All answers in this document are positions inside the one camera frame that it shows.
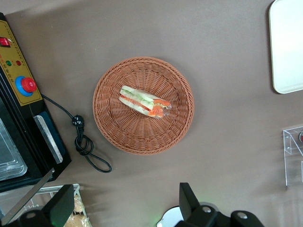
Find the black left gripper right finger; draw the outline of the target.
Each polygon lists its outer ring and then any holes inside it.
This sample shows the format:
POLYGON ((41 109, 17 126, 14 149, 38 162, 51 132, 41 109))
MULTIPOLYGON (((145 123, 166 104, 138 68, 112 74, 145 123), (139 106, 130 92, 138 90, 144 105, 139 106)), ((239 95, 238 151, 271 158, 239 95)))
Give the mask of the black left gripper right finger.
POLYGON ((179 184, 179 208, 183 227, 229 227, 230 218, 208 202, 199 202, 189 183, 179 184))

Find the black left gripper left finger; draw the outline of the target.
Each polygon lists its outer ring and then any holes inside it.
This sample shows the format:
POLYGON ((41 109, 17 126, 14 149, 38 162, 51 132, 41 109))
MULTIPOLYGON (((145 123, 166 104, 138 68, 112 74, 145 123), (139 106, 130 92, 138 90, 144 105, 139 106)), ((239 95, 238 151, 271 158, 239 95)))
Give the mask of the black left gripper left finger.
POLYGON ((73 185, 64 185, 40 210, 32 210, 19 218, 21 227, 62 227, 74 210, 73 185))

